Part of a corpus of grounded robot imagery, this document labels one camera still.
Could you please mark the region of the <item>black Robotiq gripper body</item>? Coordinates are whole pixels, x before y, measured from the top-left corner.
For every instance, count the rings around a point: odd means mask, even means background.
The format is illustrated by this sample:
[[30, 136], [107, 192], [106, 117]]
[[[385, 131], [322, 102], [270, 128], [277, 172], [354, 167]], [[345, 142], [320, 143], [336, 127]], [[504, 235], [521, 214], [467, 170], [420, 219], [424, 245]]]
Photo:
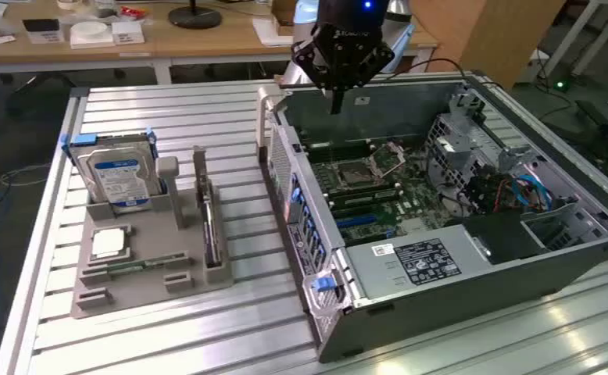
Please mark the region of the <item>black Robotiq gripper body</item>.
[[388, 11], [385, 1], [322, 1], [313, 39], [330, 67], [337, 89], [337, 53], [344, 47], [377, 44]]

